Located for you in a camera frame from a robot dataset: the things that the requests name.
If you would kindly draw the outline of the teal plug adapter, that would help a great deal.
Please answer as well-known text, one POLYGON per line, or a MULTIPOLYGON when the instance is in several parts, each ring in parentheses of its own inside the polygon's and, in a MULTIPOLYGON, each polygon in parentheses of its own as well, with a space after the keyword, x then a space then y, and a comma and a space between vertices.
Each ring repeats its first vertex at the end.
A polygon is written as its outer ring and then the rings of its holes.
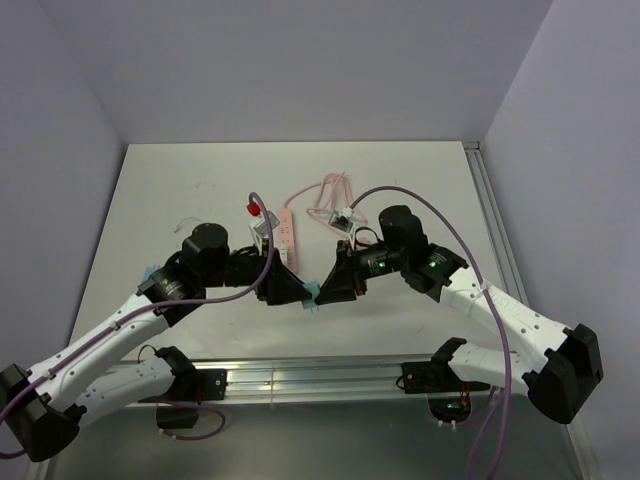
POLYGON ((318 281, 311 281, 304 284, 304 288, 310 294, 310 298, 302 301, 302 306, 305 310, 317 310, 318 305, 316 298, 320 293, 320 284, 318 281))

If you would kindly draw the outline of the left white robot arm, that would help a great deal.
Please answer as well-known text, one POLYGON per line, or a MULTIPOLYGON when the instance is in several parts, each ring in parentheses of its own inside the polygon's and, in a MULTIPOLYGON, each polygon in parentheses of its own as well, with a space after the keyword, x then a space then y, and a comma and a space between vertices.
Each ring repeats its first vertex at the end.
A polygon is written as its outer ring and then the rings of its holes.
POLYGON ((163 267, 153 272, 107 320, 49 359, 1 373, 1 420, 21 454, 41 462, 60 453, 84 425, 130 403, 197 399, 195 366, 175 347, 114 374, 107 371, 138 345, 205 304, 206 291, 236 287, 269 306, 311 299, 304 283, 267 239, 231 251, 219 224, 194 228, 163 267))

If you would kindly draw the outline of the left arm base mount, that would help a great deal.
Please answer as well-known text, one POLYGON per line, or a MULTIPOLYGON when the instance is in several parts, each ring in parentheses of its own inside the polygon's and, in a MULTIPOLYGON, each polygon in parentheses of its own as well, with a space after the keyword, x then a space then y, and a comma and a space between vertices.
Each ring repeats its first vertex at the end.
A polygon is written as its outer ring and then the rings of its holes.
MULTIPOLYGON (((225 369, 196 369, 191 374, 178 378, 160 398, 202 405, 205 401, 223 400, 226 385, 225 369)), ((171 432, 192 429, 201 417, 202 414, 196 409, 171 405, 156 407, 157 426, 171 432)))

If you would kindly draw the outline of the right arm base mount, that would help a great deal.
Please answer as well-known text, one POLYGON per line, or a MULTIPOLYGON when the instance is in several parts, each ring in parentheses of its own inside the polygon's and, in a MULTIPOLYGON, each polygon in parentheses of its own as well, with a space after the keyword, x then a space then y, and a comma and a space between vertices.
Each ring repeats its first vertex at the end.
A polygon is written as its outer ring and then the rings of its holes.
POLYGON ((464 382, 444 363, 405 362, 395 385, 407 395, 443 394, 428 401, 432 415, 442 422, 467 420, 472 412, 471 394, 490 391, 482 382, 464 382))

